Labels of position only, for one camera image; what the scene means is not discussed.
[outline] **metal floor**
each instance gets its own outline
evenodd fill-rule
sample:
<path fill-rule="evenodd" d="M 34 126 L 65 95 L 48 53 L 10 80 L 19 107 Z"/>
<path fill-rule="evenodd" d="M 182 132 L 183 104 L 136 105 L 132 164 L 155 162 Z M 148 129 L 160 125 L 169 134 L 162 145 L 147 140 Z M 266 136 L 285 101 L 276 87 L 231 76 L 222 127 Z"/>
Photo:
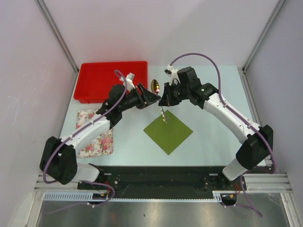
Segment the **metal floor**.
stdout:
<path fill-rule="evenodd" d="M 246 208 L 226 208 L 219 203 L 110 202 L 104 207 L 75 206 L 44 214 L 74 202 L 44 201 L 37 227 L 289 227 L 280 194 L 251 194 L 263 214 Z M 244 195 L 238 204 L 246 203 Z"/>

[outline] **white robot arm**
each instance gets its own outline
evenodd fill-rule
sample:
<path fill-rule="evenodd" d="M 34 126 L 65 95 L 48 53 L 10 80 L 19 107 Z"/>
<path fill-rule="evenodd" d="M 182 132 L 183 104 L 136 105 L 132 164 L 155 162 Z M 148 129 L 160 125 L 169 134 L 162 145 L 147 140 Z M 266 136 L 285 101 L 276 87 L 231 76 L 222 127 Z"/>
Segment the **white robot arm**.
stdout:
<path fill-rule="evenodd" d="M 127 75 L 124 85 L 114 85 L 97 114 L 71 135 L 61 139 L 50 137 L 45 144 L 40 169 L 61 184 L 70 181 L 94 182 L 100 171 L 93 165 L 77 163 L 76 155 L 98 135 L 113 128 L 121 119 L 122 112 L 133 107 L 144 109 L 160 100 L 160 96 L 148 91 L 140 83 L 133 85 L 134 74 Z"/>
<path fill-rule="evenodd" d="M 170 82 L 164 84 L 163 96 L 159 102 L 160 106 L 178 105 L 182 100 L 189 99 L 192 104 L 205 109 L 220 120 L 242 144 L 236 158 L 222 171 L 222 176 L 227 181 L 233 181 L 246 171 L 253 169 L 269 155 L 266 145 L 251 128 L 259 129 L 259 132 L 272 148 L 273 130 L 268 125 L 261 127 L 246 118 L 232 107 L 224 97 L 225 104 L 223 104 L 218 89 L 209 83 L 202 85 L 192 67 L 177 70 L 168 66 L 165 72 L 170 76 Z M 236 114 L 246 119 L 250 125 L 244 124 Z"/>

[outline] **green square cloth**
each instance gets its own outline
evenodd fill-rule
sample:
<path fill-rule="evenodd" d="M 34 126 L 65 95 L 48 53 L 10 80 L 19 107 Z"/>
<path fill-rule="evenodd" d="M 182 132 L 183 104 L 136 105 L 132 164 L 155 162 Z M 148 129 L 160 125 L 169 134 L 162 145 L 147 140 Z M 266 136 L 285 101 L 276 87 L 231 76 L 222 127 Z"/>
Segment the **green square cloth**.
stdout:
<path fill-rule="evenodd" d="M 162 115 L 150 123 L 143 131 L 168 155 L 171 154 L 186 138 L 193 133 L 182 121 L 170 111 L 165 111 L 168 122 Z"/>

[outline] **metal tool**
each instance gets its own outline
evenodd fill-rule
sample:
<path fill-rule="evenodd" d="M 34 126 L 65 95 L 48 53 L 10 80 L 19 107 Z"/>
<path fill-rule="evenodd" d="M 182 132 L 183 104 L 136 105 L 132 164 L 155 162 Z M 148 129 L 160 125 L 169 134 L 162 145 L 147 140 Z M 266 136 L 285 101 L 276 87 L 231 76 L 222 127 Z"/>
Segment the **metal tool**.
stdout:
<path fill-rule="evenodd" d="M 156 79 L 153 79 L 151 82 L 152 82 L 151 83 L 152 92 L 157 95 L 160 92 L 160 85 Z M 169 121 L 169 119 L 168 119 L 167 115 L 165 114 L 163 107 L 160 106 L 160 108 L 161 108 L 161 114 L 162 114 L 163 121 L 165 123 L 167 123 Z"/>

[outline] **red tray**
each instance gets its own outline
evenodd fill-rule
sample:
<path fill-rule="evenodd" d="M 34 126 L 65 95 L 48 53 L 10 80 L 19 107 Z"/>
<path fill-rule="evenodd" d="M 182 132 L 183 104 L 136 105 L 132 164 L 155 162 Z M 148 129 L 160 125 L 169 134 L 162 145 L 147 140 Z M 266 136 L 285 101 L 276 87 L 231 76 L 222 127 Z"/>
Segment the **red tray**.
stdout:
<path fill-rule="evenodd" d="M 147 88 L 146 61 L 84 63 L 80 68 L 74 99 L 81 103 L 102 103 L 113 85 L 122 84 L 114 70 L 120 70 L 125 77 L 133 73 L 134 85 L 141 83 Z"/>

